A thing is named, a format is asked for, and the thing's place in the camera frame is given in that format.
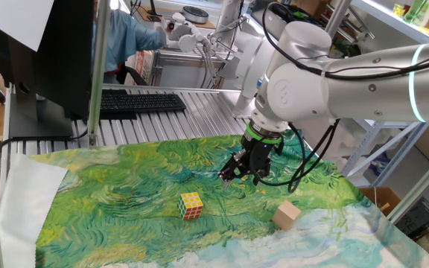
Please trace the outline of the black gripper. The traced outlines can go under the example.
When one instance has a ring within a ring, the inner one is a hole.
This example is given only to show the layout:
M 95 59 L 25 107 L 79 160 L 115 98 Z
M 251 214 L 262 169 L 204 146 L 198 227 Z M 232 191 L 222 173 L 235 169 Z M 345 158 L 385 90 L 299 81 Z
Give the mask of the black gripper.
M 258 186 L 270 175 L 270 154 L 274 150 L 278 155 L 282 154 L 284 138 L 274 133 L 265 138 L 255 138 L 249 133 L 244 133 L 241 138 L 243 150 L 233 153 L 228 162 L 218 173 L 223 181 L 223 189 L 229 187 L 229 183 L 236 177 L 235 170 L 244 175 L 253 175 L 252 183 Z

